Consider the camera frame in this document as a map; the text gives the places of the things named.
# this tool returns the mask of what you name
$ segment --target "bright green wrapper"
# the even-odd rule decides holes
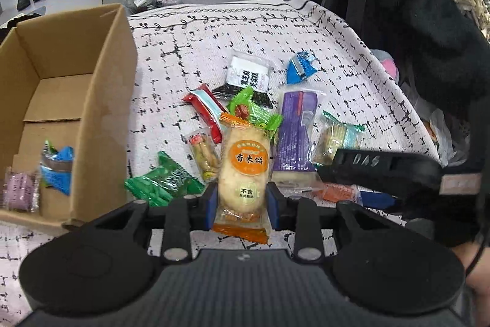
[[[273,114],[264,107],[252,101],[253,88],[248,86],[242,89],[228,104],[231,115],[250,122],[269,132],[270,138],[275,137],[282,122],[282,115]]]
[[[157,168],[143,176],[126,179],[124,185],[134,197],[148,201],[151,207],[166,206],[174,198],[204,191],[204,185],[165,151],[158,152]]]

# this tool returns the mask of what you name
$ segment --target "white label sticker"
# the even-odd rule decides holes
[[[267,92],[269,89],[269,69],[266,66],[233,56],[226,83],[240,88],[251,86],[256,92]]]

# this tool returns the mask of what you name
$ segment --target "cardboard box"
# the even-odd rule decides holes
[[[74,148],[70,196],[41,189],[38,213],[0,219],[60,234],[126,202],[137,51],[121,5],[38,17],[0,46],[0,179],[37,168],[43,142]]]

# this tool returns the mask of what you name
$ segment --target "red snack package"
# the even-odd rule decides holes
[[[211,138],[215,144],[221,143],[220,115],[227,112],[226,109],[216,100],[206,84],[202,84],[182,99],[194,106],[206,124],[211,128]]]

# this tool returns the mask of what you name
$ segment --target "white patterned tablecloth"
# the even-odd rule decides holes
[[[164,150],[198,176],[187,144],[190,132],[204,127],[193,107],[181,101],[202,83],[211,89],[224,83],[232,50],[254,54],[274,64],[269,95],[274,104],[285,84],[289,58],[313,52],[319,70],[310,86],[326,94],[324,109],[340,120],[366,126],[362,146],[405,150],[438,158],[420,118],[383,66],[350,27],[308,0],[260,0],[221,5],[177,5],[129,17],[138,48],[131,100],[128,174],[138,176],[157,165]],[[322,128],[314,125],[313,139]],[[150,252],[159,250],[162,231],[155,231]],[[335,251],[324,231],[326,253]],[[10,325],[29,312],[17,272],[22,258],[50,240],[23,227],[0,225],[0,322]],[[201,248],[291,249],[292,232],[273,232],[267,245],[214,232],[192,232],[194,255]]]

